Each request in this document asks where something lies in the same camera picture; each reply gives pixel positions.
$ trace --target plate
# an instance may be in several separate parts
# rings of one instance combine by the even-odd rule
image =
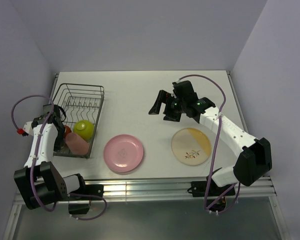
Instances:
[[[123,134],[111,138],[104,147],[105,164],[119,173],[135,169],[142,160],[144,148],[134,136]]]
[[[204,163],[209,158],[211,143],[203,132],[188,127],[173,135],[171,149],[181,163],[195,166]]]

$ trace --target white wall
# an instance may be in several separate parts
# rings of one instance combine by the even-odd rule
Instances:
[[[271,177],[300,240],[300,0],[267,1],[232,77],[249,131],[271,142]]]
[[[231,70],[266,0],[11,0],[56,71]]]
[[[53,75],[34,40],[8,0],[0,0],[0,239],[16,193],[14,171],[23,167],[29,141],[16,133],[10,118],[13,104],[23,96],[47,94]],[[17,109],[21,126],[42,110],[42,100]]]

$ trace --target pink plate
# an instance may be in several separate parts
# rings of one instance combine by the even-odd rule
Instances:
[[[119,173],[135,169],[141,162],[144,148],[134,136],[123,134],[111,138],[104,147],[105,164]]]

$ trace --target cable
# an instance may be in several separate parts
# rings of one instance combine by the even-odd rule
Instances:
[[[14,125],[14,127],[16,128],[16,130],[18,131],[19,128],[16,124],[16,121],[15,121],[15,117],[14,117],[14,112],[15,112],[15,108],[16,106],[21,103],[22,101],[26,100],[26,99],[29,99],[29,98],[34,98],[34,97],[40,97],[40,98],[45,98],[45,99],[48,99],[50,102],[51,102],[51,109],[50,109],[50,112],[48,113],[48,115],[45,117],[44,121],[43,121],[43,124],[39,130],[39,134],[38,134],[38,138],[36,140],[36,144],[35,144],[35,149],[34,149],[34,157],[33,157],[33,160],[32,160],[32,165],[31,165],[31,168],[30,168],[30,185],[31,185],[31,189],[32,189],[32,192],[33,192],[33,195],[34,195],[34,198],[35,200],[38,202],[38,204],[40,205],[40,207],[42,207],[44,210],[46,210],[47,212],[53,212],[56,208],[56,202],[53,204],[52,208],[48,208],[44,205],[44,203],[41,201],[40,197],[38,196],[38,193],[37,193],[37,190],[36,190],[36,186],[35,186],[35,181],[34,181],[34,169],[35,169],[35,166],[36,166],[36,162],[37,162],[37,156],[38,156],[38,152],[39,152],[39,146],[40,146],[40,141],[41,141],[41,137],[42,137],[42,133],[44,131],[44,128],[50,118],[50,116],[52,115],[52,113],[54,112],[54,102],[52,101],[51,98],[49,98],[48,96],[45,96],[45,95],[30,95],[30,96],[25,96],[23,98],[21,98],[19,101],[17,101],[12,109],[11,109],[11,120],[12,120],[12,123]],[[77,220],[82,220],[82,221],[88,221],[88,220],[93,220],[93,219],[96,219],[98,217],[100,217],[102,214],[104,214],[104,212],[106,211],[107,209],[107,201],[103,198],[103,197],[100,197],[100,196],[96,196],[96,195],[84,195],[84,194],[76,194],[76,193],[70,193],[69,194],[70,196],[75,196],[75,197],[92,197],[92,198],[97,198],[97,199],[101,199],[104,201],[104,209],[102,210],[102,212],[100,214],[98,214],[97,216],[94,216],[94,217],[90,217],[90,218],[81,218],[81,217],[77,217],[77,216],[73,216],[74,218],[76,218]]]
[[[190,75],[186,75],[183,76],[181,78],[179,78],[179,81],[185,79],[185,78],[189,78],[189,77],[200,77],[200,78],[204,78],[208,81],[210,81],[211,83],[213,83],[222,93],[223,96],[223,102],[219,108],[219,113],[222,111],[222,108],[224,107],[225,103],[226,103],[226,94],[225,92],[222,90],[222,88],[212,79],[210,79],[207,76],[203,76],[203,75],[199,75],[199,74],[190,74]],[[208,176],[208,181],[206,184],[206,189],[205,189],[205,193],[204,193],[204,209],[205,210],[209,210],[214,204],[216,204],[217,201],[219,201],[227,192],[229,192],[236,184],[231,185],[226,191],[224,191],[220,196],[218,196],[209,206],[207,206],[207,200],[208,200],[208,193],[209,193],[209,189],[210,189],[210,185],[211,185],[211,179],[212,179],[212,175],[213,175],[213,171],[214,171],[214,165],[215,165],[215,159],[216,159],[216,153],[217,153],[217,147],[218,147],[218,142],[219,142],[219,138],[220,138],[220,133],[221,133],[221,125],[222,125],[222,120],[221,120],[221,115],[219,116],[218,120],[219,120],[219,126],[218,126],[218,130],[216,133],[216,137],[215,137],[215,141],[214,141],[214,146],[213,146],[213,152],[212,152],[212,158],[211,158],[211,166],[210,166],[210,172],[209,172],[209,176]],[[236,192],[236,196],[234,198],[233,203],[225,210],[220,211],[220,213],[223,213],[225,211],[227,211],[229,208],[231,208],[234,203],[237,201],[238,196],[239,196],[239,191],[240,191],[240,186],[241,184],[239,183],[238,185],[238,190]]]
[[[93,216],[93,217],[89,217],[89,218],[83,218],[83,217],[78,217],[78,216],[75,216],[75,215],[71,215],[71,217],[75,218],[76,220],[81,220],[81,221],[89,221],[89,220],[93,220],[93,219],[96,219],[96,218],[99,218],[102,214],[105,213],[105,211],[107,210],[107,207],[108,207],[108,203],[107,201],[101,197],[101,196],[97,196],[97,195],[84,195],[84,194],[77,194],[77,193],[70,193],[69,194],[70,196],[73,196],[73,197],[86,197],[86,198],[96,198],[96,199],[101,199],[102,201],[104,201],[104,208],[102,210],[102,212],[100,212],[97,216]]]

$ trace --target black wire dish rack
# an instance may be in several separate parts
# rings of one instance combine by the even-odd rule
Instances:
[[[69,148],[64,145],[61,151],[53,153],[54,156],[85,159],[90,157],[104,99],[105,89],[103,86],[74,83],[63,83],[59,86],[53,102],[65,111],[66,117],[61,117],[62,119],[65,118],[63,124],[73,131],[78,121],[88,120],[93,124],[94,128],[93,135],[88,141],[89,150],[87,154],[72,154]]]

